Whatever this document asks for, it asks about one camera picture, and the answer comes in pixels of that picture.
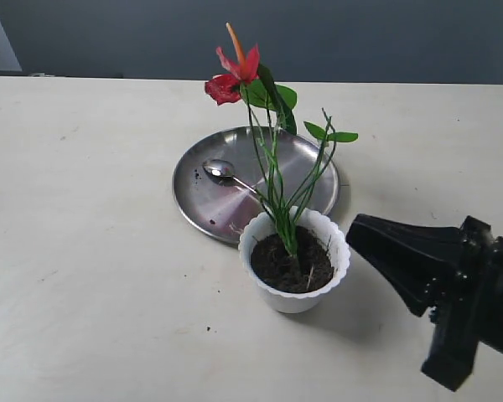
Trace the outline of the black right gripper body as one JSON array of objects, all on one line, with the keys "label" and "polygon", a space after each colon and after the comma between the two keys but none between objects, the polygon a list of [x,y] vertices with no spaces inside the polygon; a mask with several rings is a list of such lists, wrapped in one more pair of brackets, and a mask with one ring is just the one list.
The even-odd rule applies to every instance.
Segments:
[{"label": "black right gripper body", "polygon": [[484,343],[503,353],[503,237],[494,237],[489,224],[469,216],[461,227],[463,252],[451,294],[433,307],[438,314],[452,309],[470,318]]}]

